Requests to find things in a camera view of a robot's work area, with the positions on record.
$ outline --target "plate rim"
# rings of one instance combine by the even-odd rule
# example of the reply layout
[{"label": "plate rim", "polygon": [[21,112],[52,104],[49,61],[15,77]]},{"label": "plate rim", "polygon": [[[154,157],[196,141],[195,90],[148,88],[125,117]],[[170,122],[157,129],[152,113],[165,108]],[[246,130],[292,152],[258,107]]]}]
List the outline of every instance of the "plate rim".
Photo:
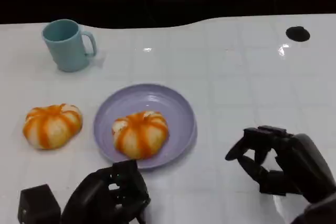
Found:
[{"label": "plate rim", "polygon": [[170,91],[173,91],[174,93],[176,93],[177,95],[179,95],[183,100],[184,102],[186,102],[186,104],[188,105],[188,109],[191,111],[192,113],[192,118],[193,118],[193,128],[192,128],[192,133],[190,134],[190,137],[188,139],[188,141],[186,142],[185,146],[183,148],[181,148],[178,152],[176,152],[174,155],[170,156],[167,160],[165,160],[164,162],[160,162],[158,164],[152,164],[152,165],[141,165],[139,164],[139,162],[137,161],[137,164],[138,164],[138,168],[139,169],[153,169],[153,168],[157,168],[157,167],[160,167],[160,166],[163,166],[163,165],[166,165],[172,161],[174,161],[175,159],[177,159],[178,157],[180,157],[182,154],[184,154],[188,148],[192,145],[192,143],[196,142],[197,140],[197,135],[198,135],[198,130],[197,130],[197,121],[196,121],[196,116],[195,116],[195,113],[194,113],[194,110],[192,108],[192,106],[190,105],[190,103],[184,98],[183,95],[181,95],[179,92],[177,92],[176,90],[170,88],[170,87],[167,87],[167,86],[164,86],[164,85],[161,85],[161,84],[156,84],[156,83],[139,83],[139,84],[133,84],[133,85],[130,85],[130,86],[127,86],[127,87],[124,87],[124,88],[121,88],[119,90],[117,90],[116,92],[114,92],[113,94],[109,95],[99,106],[96,114],[95,114],[95,117],[94,117],[94,120],[93,120],[93,138],[95,139],[95,143],[96,145],[98,146],[98,149],[99,149],[99,152],[109,161],[115,163],[115,161],[113,160],[112,157],[110,157],[110,155],[108,155],[107,153],[104,152],[103,148],[100,146],[98,140],[97,140],[97,120],[98,120],[98,115],[101,114],[101,110],[102,108],[104,107],[104,105],[113,98],[113,96],[116,96],[118,95],[119,93],[121,92],[124,92],[125,90],[127,89],[133,89],[133,88],[136,88],[136,87],[139,87],[139,86],[156,86],[156,87],[160,87],[160,88],[164,88],[164,89],[169,89]]}]

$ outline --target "black box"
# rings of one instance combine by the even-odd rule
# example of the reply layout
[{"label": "black box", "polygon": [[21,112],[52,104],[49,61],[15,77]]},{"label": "black box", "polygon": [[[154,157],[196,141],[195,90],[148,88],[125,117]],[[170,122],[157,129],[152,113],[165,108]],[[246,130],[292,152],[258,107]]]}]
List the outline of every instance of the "black box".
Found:
[{"label": "black box", "polygon": [[24,224],[59,224],[61,209],[48,185],[21,191],[17,218]]}]

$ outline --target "light blue mug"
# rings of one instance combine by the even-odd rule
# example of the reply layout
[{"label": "light blue mug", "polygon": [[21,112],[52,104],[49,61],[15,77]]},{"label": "light blue mug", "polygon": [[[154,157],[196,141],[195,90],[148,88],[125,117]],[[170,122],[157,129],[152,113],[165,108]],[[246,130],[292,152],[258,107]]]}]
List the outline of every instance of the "light blue mug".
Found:
[{"label": "light blue mug", "polygon": [[[87,53],[82,35],[89,37],[93,53]],[[58,68],[65,72],[75,72],[89,64],[89,58],[97,54],[95,38],[88,31],[80,31],[73,20],[60,19],[49,23],[42,36]]]}]

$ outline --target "pumpkin-shaped bun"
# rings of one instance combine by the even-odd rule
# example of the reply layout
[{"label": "pumpkin-shaped bun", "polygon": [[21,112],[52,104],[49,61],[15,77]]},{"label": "pumpkin-shaped bun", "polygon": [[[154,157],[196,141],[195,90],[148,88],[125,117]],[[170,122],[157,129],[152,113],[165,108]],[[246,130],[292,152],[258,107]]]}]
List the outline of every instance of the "pumpkin-shaped bun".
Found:
[{"label": "pumpkin-shaped bun", "polygon": [[23,134],[38,149],[58,148],[82,128],[82,115],[69,104],[33,108],[26,116]]},{"label": "pumpkin-shaped bun", "polygon": [[133,159],[144,159],[160,150],[169,132],[160,112],[143,111],[117,119],[112,134],[118,151]]}]

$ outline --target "purple plate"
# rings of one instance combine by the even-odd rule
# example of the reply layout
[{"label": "purple plate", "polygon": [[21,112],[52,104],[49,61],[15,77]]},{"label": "purple plate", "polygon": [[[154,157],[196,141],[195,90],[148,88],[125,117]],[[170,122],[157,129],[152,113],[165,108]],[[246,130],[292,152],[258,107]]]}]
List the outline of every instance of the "purple plate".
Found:
[{"label": "purple plate", "polygon": [[120,117],[144,110],[159,111],[169,128],[169,139],[151,158],[138,160],[139,168],[154,168],[180,156],[197,138],[197,125],[190,104],[176,91],[156,84],[139,84],[121,89],[107,98],[94,119],[94,139],[109,160],[128,158],[113,145],[111,128]]}]

